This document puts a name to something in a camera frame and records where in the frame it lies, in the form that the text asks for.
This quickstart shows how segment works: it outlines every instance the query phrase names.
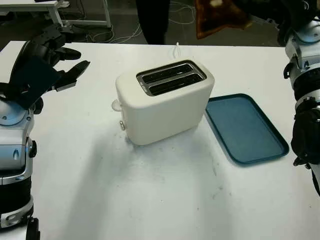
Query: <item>blue tray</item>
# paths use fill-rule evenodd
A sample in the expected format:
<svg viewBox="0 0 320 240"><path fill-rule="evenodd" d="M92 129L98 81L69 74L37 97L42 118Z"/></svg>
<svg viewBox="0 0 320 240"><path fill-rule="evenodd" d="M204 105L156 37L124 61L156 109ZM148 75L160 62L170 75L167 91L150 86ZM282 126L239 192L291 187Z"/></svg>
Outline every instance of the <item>blue tray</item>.
<svg viewBox="0 0 320 240"><path fill-rule="evenodd" d="M230 157L239 164L273 160L289 152L285 139L246 94L210 98L206 113Z"/></svg>

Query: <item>person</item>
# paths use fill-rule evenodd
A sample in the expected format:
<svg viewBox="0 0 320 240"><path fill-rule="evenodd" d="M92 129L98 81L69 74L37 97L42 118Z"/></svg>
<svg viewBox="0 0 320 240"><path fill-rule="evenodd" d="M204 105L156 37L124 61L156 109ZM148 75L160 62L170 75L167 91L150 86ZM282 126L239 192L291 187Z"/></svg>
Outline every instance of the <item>person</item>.
<svg viewBox="0 0 320 240"><path fill-rule="evenodd" d="M135 0L140 26L148 44L164 45L170 0Z"/></svg>

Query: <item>table surface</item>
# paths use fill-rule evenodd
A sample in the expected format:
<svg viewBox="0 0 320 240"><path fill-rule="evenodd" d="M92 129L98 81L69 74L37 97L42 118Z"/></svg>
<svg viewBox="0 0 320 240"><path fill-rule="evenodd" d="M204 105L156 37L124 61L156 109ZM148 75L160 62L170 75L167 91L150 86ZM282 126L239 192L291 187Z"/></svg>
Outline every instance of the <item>table surface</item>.
<svg viewBox="0 0 320 240"><path fill-rule="evenodd" d="M54 1L35 2L35 0L0 0L1 7L53 7L58 3Z"/></svg>
<svg viewBox="0 0 320 240"><path fill-rule="evenodd" d="M6 82L23 42L0 53ZM88 60L76 87L43 96L31 133L37 141L32 194L43 240L319 239L320 201L295 155L240 167L205 117L188 131L147 146L130 143L111 109L115 79L173 59L173 46L72 43ZM180 46L214 75L211 96L253 97L289 143L295 100L283 48Z"/></svg>

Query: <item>toaster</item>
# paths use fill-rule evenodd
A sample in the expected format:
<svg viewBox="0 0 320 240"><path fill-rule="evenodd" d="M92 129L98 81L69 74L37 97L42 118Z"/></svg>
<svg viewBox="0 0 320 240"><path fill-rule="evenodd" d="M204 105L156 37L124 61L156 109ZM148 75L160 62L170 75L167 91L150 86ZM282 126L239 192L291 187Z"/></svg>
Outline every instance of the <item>toaster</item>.
<svg viewBox="0 0 320 240"><path fill-rule="evenodd" d="M141 67L116 79L112 108L121 112L120 126L134 144L150 144L196 126L214 82L195 60Z"/></svg>

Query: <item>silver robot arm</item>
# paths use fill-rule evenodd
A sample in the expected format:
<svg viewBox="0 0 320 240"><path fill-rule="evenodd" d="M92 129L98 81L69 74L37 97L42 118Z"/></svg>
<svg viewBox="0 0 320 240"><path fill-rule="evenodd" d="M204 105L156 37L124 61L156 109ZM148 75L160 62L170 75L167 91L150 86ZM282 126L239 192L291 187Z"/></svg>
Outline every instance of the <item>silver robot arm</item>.
<svg viewBox="0 0 320 240"><path fill-rule="evenodd" d="M285 67L284 78L290 78L297 101L291 141L297 158L293 164L311 169L320 195L320 11L313 0L282 2L291 17L285 37L285 52L290 62Z"/></svg>
<svg viewBox="0 0 320 240"><path fill-rule="evenodd" d="M33 218L31 176L37 144L31 139L34 114L43 108L41 96L76 85L89 63L82 61L68 72L56 71L60 60L81 53L62 47L73 40L69 28L54 24L26 42L12 69L9 83L0 83L0 238L39 240L39 220Z"/></svg>

